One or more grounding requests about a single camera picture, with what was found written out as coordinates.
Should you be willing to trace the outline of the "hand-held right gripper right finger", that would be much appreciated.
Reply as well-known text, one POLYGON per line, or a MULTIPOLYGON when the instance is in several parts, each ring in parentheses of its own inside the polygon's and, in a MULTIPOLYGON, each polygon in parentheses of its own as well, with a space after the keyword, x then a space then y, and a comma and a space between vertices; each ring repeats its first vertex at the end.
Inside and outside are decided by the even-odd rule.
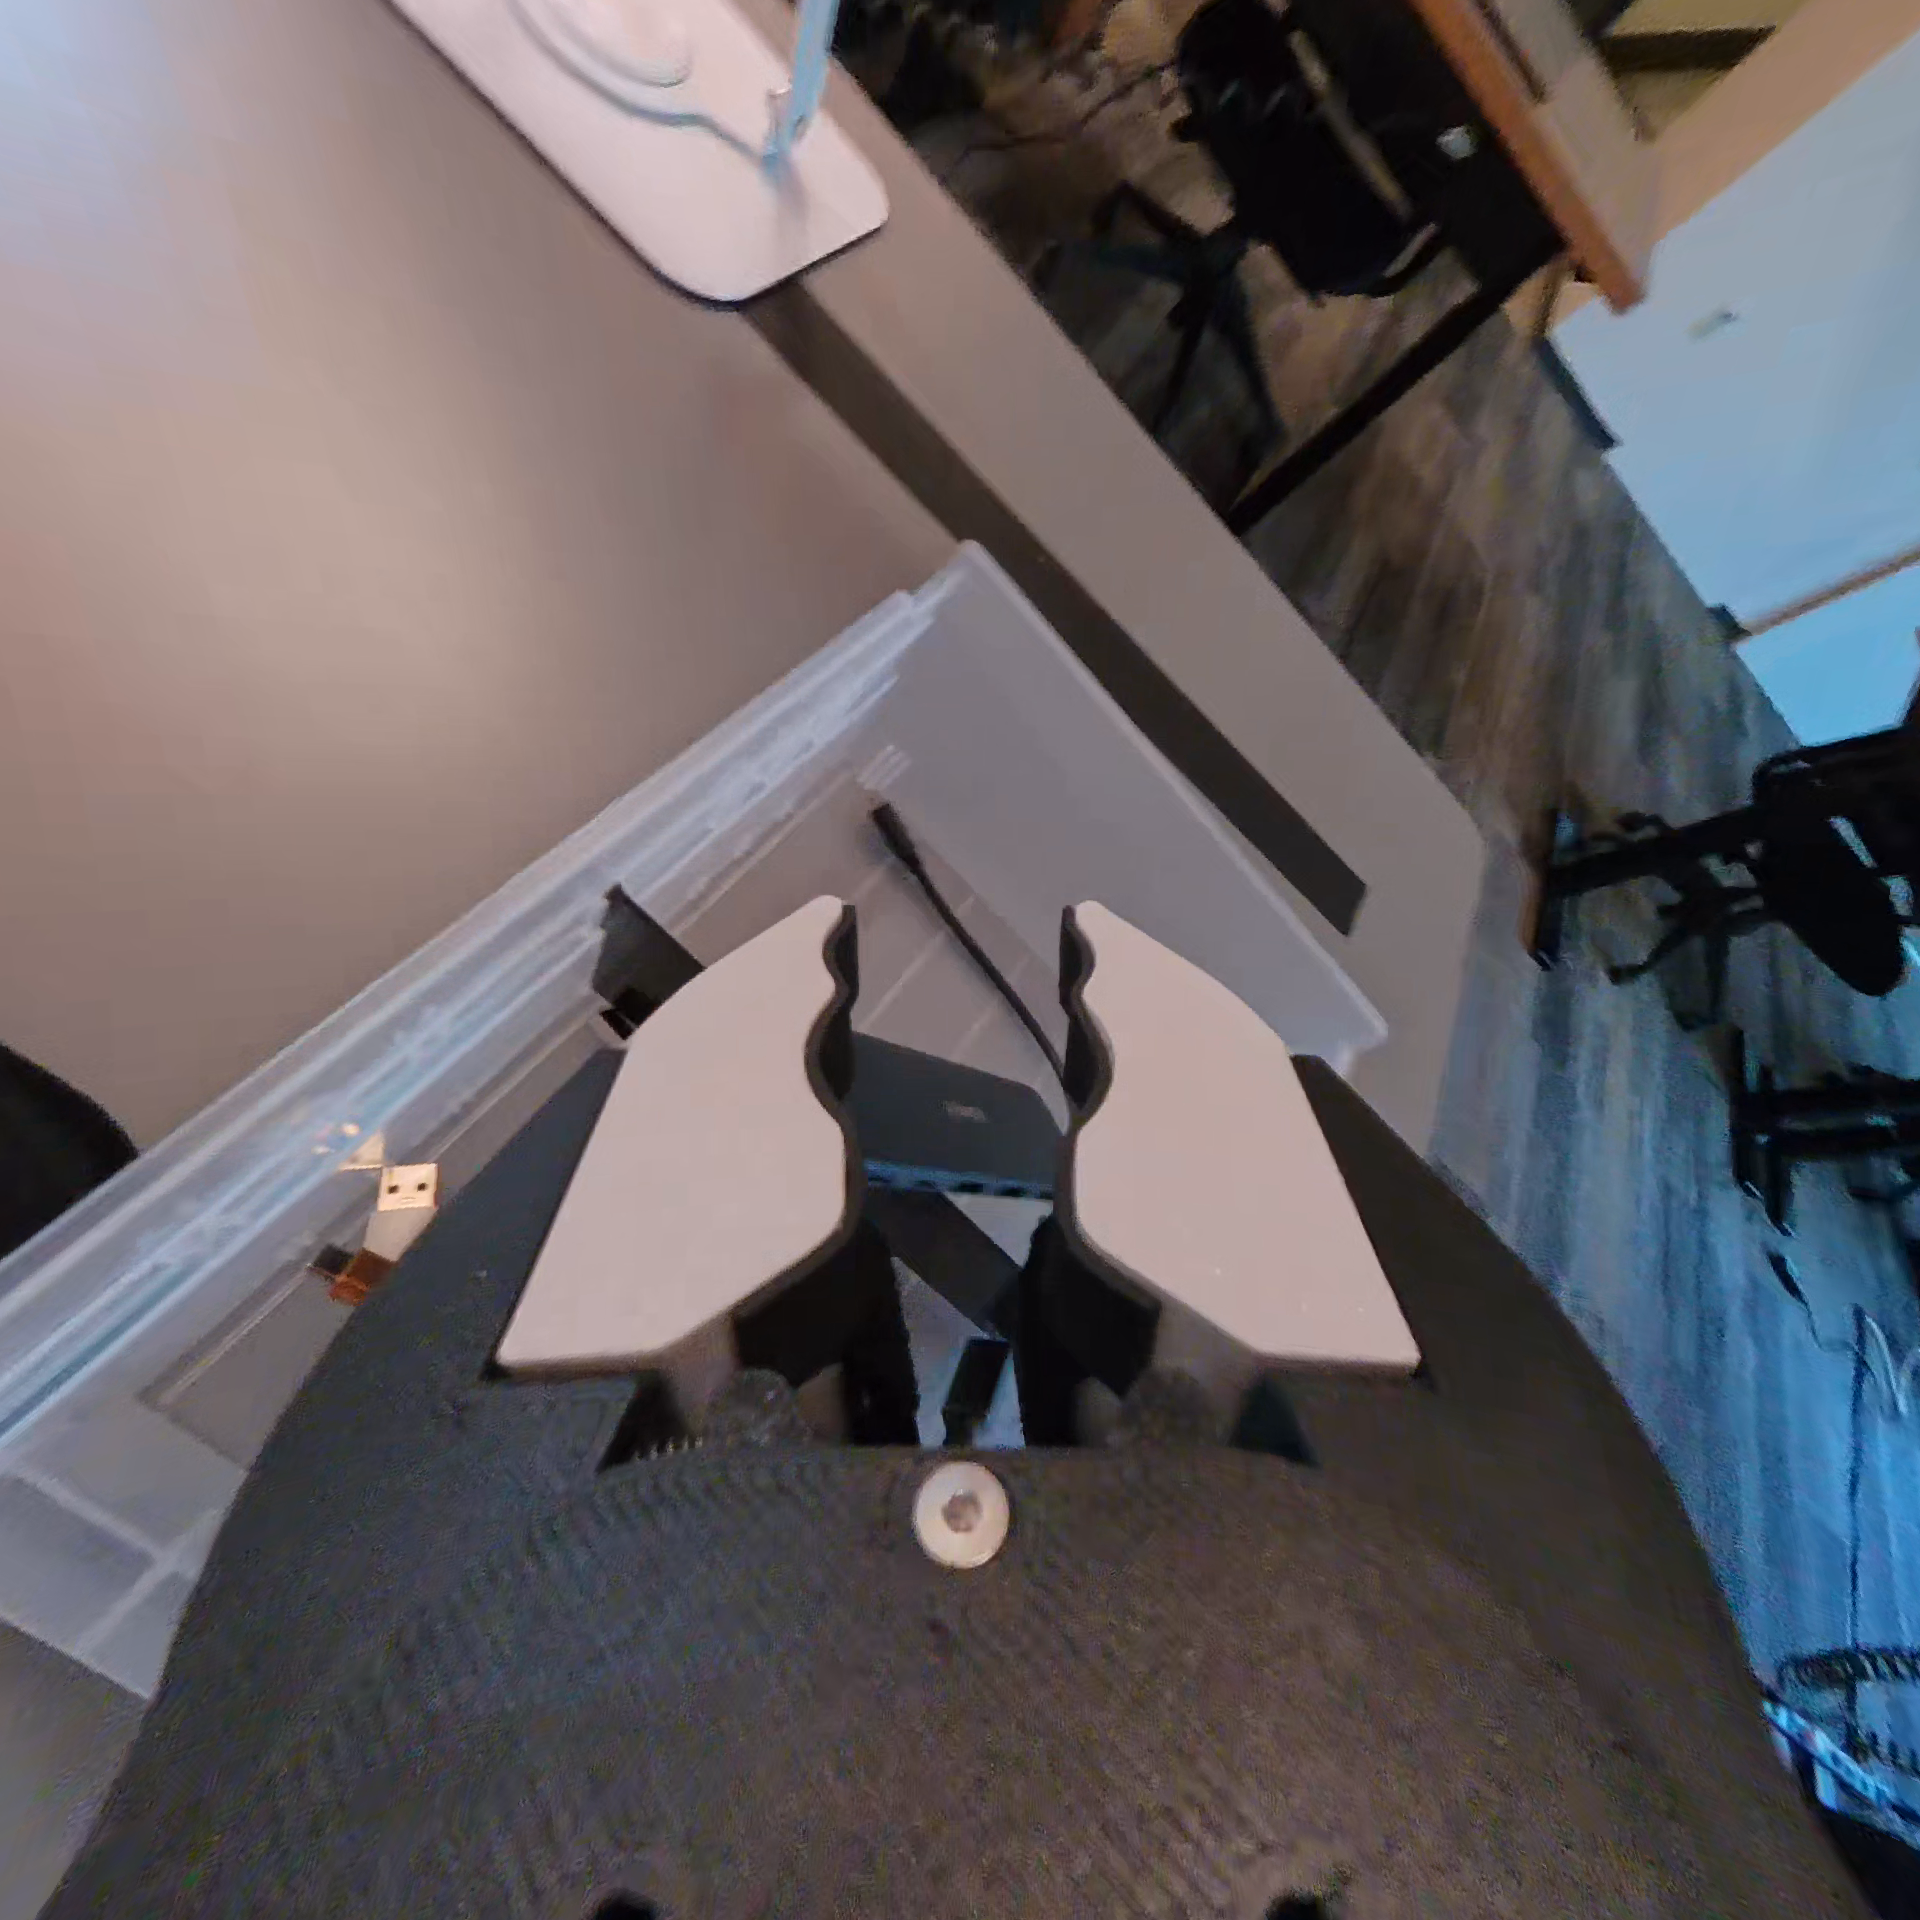
POLYGON ((1063 912, 1070 1124, 1019 1279, 1027 1444, 1147 1393, 1290 1444, 1290 1380, 1421 1381, 1421 1346, 1283 1037, 1099 902, 1063 912))

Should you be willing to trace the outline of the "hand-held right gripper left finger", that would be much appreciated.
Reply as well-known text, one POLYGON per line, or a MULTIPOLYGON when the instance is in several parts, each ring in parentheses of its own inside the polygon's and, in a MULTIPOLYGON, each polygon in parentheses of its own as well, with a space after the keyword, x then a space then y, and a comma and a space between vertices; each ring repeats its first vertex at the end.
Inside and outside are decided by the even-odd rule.
POLYGON ((918 1381, 850 1114, 854 905, 819 895, 638 1023, 493 1349, 513 1381, 635 1380, 707 1434, 830 1377, 830 1434, 918 1442, 918 1381))

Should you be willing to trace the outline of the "black mesh wrist rest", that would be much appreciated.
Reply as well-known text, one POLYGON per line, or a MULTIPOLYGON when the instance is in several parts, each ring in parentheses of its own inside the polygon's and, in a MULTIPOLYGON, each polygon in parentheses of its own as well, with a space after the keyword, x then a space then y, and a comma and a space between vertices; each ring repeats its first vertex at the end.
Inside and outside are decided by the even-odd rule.
POLYGON ((2 1256, 135 1162, 129 1132, 59 1073, 2 1045, 2 1256))

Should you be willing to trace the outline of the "grey USB hub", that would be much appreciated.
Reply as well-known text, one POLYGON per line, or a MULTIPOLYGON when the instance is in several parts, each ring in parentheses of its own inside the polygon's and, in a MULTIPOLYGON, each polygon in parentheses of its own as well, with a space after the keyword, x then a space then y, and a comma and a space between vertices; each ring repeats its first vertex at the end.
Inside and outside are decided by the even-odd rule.
MULTIPOLYGON (((1065 1084, 1059 1045, 940 889, 900 806, 877 800, 870 821, 947 938, 1065 1084)), ((1063 1126, 1033 1085, 872 1032, 850 1040, 850 1068, 850 1114, 872 1187, 1052 1199, 1063 1126)))

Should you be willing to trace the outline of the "black office chair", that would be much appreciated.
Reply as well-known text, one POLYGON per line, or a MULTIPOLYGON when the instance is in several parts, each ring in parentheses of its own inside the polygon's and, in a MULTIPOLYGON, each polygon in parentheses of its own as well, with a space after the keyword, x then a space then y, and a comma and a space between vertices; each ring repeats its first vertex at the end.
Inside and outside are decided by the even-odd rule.
POLYGON ((1219 338, 1250 400, 1250 443, 1284 438, 1241 267, 1267 251, 1309 301, 1386 301, 1455 240, 1457 172, 1486 160, 1473 101, 1412 5, 1200 5, 1174 49, 1178 114, 1168 138, 1195 148, 1227 214, 1198 227, 1123 180, 1087 227, 1049 243, 1035 290, 1087 262, 1175 290, 1174 366, 1149 431, 1186 397, 1195 359, 1219 338))
MULTIPOLYGON (((1644 957, 1610 968, 1612 985, 1655 971, 1683 947, 1701 951, 1706 998, 1684 1031, 1722 1021, 1732 947, 1752 930, 1784 930, 1863 998, 1892 997, 1910 971, 1917 885, 1917 703, 1882 730, 1795 747, 1766 758, 1747 800, 1688 826, 1623 811, 1580 833, 1549 817, 1527 951, 1555 968, 1577 898, 1652 879, 1667 891, 1660 936, 1644 957)), ((1804 1165, 1884 1162, 1901 1177, 1852 1187, 1863 1205, 1916 1197, 1916 1073, 1829 1068, 1784 1085, 1732 1042, 1732 1172, 1779 1233, 1792 1229, 1795 1172, 1804 1165)))

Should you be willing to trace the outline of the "wooden top desk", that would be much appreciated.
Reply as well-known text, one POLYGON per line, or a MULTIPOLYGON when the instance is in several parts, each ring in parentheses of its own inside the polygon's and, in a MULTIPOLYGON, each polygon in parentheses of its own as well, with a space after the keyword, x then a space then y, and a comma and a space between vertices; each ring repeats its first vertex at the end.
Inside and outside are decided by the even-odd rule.
POLYGON ((1406 114, 1389 180, 1469 290, 1224 514, 1250 534, 1453 359, 1513 294, 1563 267, 1607 308, 1646 298, 1658 158, 1570 5, 1288 5, 1362 129, 1406 114))

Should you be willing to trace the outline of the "clear plastic bin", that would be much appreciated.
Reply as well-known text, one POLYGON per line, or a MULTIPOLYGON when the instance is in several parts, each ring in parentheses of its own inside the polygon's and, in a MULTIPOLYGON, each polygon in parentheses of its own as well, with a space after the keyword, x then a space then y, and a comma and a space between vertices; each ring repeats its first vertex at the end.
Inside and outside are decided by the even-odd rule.
POLYGON ((6 1626, 150 1698, 242 1467, 149 1398, 589 1025, 607 895, 688 925, 823 800, 900 806, 1035 955, 1099 898, 1350 1068, 1389 1023, 1219 806, 964 542, 6 1260, 6 1626))

